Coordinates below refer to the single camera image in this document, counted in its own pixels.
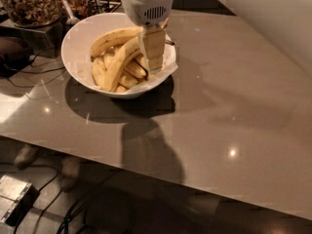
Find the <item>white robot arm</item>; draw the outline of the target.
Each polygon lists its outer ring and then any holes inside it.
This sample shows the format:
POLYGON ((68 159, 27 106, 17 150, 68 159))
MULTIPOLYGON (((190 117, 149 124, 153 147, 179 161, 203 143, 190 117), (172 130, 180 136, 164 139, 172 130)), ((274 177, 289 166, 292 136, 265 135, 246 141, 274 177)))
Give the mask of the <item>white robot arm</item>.
MULTIPOLYGON (((137 25, 155 26, 174 0, 121 0, 137 25)), ((312 0, 217 0, 262 34, 295 64, 312 73, 312 0)))

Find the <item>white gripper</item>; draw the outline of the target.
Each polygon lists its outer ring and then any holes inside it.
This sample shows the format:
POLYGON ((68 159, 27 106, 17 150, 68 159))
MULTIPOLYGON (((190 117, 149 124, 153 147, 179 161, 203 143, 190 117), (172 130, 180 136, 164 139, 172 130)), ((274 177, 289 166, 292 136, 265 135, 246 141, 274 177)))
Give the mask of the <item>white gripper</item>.
POLYGON ((144 26, 137 36, 143 59, 149 72, 162 68, 166 31, 156 25, 171 12, 174 0, 121 0, 128 18, 136 25, 144 26))

